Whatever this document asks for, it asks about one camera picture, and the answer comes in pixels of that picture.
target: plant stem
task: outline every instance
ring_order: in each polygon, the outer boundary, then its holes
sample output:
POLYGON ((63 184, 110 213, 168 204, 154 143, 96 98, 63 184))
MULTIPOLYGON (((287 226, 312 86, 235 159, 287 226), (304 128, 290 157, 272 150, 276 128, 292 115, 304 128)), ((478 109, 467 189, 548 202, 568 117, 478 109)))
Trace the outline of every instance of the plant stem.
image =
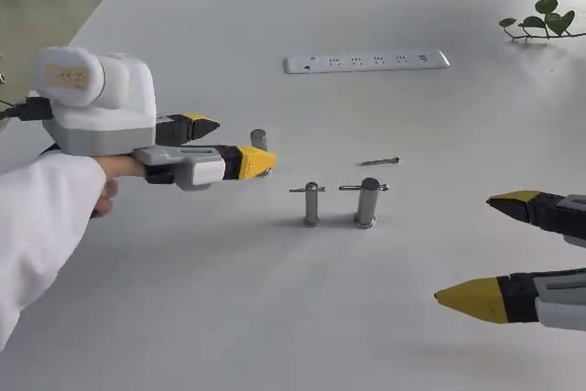
MULTIPOLYGON (((513 40, 519 40, 520 38, 527 38, 527 36, 512 36, 510 33, 506 32, 513 40)), ((567 36, 530 36, 530 38, 541 38, 541 39, 551 39, 551 38, 569 38, 569 37, 583 37, 586 36, 586 32, 581 32, 580 34, 570 34, 568 33, 567 36)))

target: steel pin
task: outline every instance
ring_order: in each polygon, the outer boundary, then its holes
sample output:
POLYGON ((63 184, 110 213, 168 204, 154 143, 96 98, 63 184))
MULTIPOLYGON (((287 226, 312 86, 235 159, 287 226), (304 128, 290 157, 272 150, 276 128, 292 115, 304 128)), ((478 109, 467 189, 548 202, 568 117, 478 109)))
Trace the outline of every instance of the steel pin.
POLYGON ((315 228, 320 223, 318 217, 318 192, 324 192, 325 187, 320 187, 315 182, 308 182, 305 188, 289 190, 289 192, 305 192, 305 218, 303 224, 307 228, 315 228))
MULTIPOLYGON (((250 132, 250 144, 254 148, 268 151, 267 147, 266 147, 266 131, 263 130, 262 128, 256 128, 255 130, 250 132)), ((258 176, 263 178, 264 176, 266 176, 270 172, 271 172, 271 168, 266 169, 265 171, 260 173, 258 176)))
MULTIPOLYGON (((341 187, 338 187, 338 190, 340 191, 359 191, 363 188, 362 185, 342 185, 341 187)), ((378 187, 379 191, 388 191, 388 185, 383 183, 381 186, 378 187)))
POLYGON ((378 159, 378 160, 367 160, 366 162, 361 162, 361 167, 369 167, 371 165, 383 165, 383 164, 398 164, 401 161, 399 157, 391 157, 389 159, 378 159))
POLYGON ((387 191, 388 185, 381 185, 380 182, 374 178, 366 178, 362 184, 357 186, 339 187, 341 191, 360 190, 358 198, 358 209, 354 215, 354 222, 360 229, 372 228, 376 223, 376 202, 378 201, 378 192, 387 191))

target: power socket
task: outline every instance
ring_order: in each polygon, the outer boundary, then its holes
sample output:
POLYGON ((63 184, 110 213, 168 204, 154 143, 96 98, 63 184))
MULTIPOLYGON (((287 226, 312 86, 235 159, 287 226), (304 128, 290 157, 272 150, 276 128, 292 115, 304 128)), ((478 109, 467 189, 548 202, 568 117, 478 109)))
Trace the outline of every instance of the power socket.
POLYGON ((285 59, 285 73, 395 71, 448 68, 450 62, 440 50, 398 50, 350 55, 312 55, 285 59))

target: white sleeve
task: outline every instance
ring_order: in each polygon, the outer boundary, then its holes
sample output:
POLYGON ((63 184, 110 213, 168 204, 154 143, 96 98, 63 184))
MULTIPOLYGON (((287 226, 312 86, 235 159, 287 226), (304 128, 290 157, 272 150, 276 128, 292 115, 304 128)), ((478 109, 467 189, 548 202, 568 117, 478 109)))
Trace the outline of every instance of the white sleeve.
POLYGON ((80 242, 104 183, 95 160, 61 153, 0 176, 0 351, 80 242))

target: human hand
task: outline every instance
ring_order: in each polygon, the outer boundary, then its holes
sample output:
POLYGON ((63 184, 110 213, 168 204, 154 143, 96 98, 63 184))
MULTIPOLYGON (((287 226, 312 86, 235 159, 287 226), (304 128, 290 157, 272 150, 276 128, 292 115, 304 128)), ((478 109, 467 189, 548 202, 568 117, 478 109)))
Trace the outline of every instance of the human hand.
POLYGON ((123 176, 144 176, 145 167, 129 156, 95 157, 94 159, 106 175, 102 195, 95 204, 96 216, 104 217, 112 210, 112 197, 118 193, 118 182, 115 179, 123 176))

